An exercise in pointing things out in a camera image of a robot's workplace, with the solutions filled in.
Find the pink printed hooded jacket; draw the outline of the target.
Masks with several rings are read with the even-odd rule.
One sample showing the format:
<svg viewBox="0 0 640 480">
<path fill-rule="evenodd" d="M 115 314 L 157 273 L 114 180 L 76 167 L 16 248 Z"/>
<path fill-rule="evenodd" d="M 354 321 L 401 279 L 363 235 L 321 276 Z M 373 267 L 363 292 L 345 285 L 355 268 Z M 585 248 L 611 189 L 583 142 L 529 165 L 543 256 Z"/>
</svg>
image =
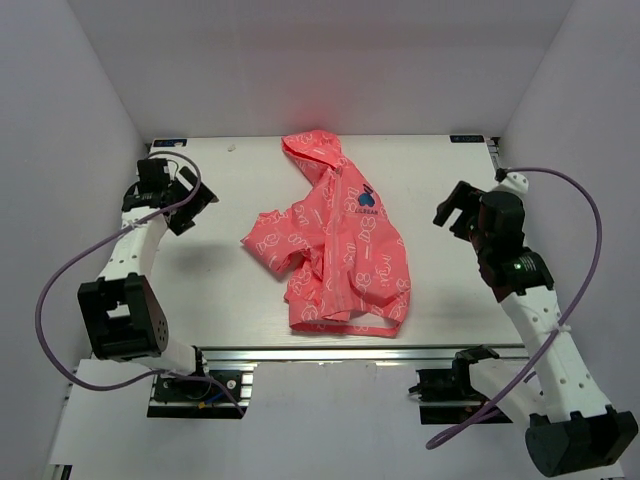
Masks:
<svg viewBox="0 0 640 480">
<path fill-rule="evenodd" d="M 275 274 L 298 333 L 395 337 L 409 313 L 402 236 L 377 190 L 323 130 L 285 136 L 283 153 L 311 184 L 287 210 L 260 214 L 243 246 Z"/>
</svg>

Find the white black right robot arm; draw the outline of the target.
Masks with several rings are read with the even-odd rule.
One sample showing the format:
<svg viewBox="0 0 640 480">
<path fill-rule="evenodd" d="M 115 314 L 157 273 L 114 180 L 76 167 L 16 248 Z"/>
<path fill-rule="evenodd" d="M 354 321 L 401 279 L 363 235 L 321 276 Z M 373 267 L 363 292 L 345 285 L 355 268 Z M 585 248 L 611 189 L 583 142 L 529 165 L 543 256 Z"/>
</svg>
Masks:
<svg viewBox="0 0 640 480">
<path fill-rule="evenodd" d="M 479 346 L 456 354 L 453 390 L 466 399 L 485 397 L 481 415 L 498 409 L 522 428 L 529 457 L 548 478 L 616 463 L 638 435 L 638 423 L 614 408 L 562 323 L 553 277 L 525 244 L 523 201 L 461 181 L 438 205 L 434 224 L 444 225 L 454 211 L 460 215 L 450 230 L 472 245 L 483 281 L 529 355 L 524 371 L 538 383 L 525 382 L 495 350 Z"/>
</svg>

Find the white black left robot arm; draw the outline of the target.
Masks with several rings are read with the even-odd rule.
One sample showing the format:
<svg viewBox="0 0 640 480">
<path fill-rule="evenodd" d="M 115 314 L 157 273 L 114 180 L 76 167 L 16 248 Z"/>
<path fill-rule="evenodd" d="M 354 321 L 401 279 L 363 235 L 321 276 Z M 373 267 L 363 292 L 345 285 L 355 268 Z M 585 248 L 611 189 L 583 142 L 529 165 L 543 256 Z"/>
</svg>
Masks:
<svg viewBox="0 0 640 480">
<path fill-rule="evenodd" d="M 138 180 L 126 191 L 121 228 L 97 279 L 80 285 L 77 298 L 94 355 L 178 373 L 177 387 L 199 399 L 211 387 L 201 351 L 170 335 L 167 317 L 152 289 L 158 247 L 168 232 L 180 236 L 218 197 L 177 157 L 151 156 L 137 162 Z"/>
</svg>

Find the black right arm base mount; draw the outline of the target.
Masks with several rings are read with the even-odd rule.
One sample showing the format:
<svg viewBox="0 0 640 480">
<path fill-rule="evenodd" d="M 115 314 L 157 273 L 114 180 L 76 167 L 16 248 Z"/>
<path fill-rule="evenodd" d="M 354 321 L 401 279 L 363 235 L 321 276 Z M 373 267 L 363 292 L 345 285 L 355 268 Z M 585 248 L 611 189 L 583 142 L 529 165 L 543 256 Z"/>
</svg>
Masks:
<svg viewBox="0 0 640 480">
<path fill-rule="evenodd" d="M 488 398 L 472 388 L 469 368 L 499 358 L 495 350 L 481 345 L 457 352 L 448 368 L 418 370 L 418 382 L 408 395 L 418 400 L 421 424 L 458 425 L 477 413 Z"/>
</svg>

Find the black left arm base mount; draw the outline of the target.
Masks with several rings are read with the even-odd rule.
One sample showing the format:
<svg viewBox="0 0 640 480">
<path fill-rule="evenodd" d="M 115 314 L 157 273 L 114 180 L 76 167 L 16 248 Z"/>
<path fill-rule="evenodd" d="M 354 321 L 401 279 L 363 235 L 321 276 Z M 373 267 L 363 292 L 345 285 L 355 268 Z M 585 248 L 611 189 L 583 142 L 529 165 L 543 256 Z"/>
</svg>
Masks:
<svg viewBox="0 0 640 480">
<path fill-rule="evenodd" d="M 252 394 L 255 362 L 213 361 L 209 375 L 229 391 L 243 413 Z M 239 420 L 242 414 L 217 386 L 170 376 L 153 380 L 147 417 L 155 419 Z"/>
</svg>

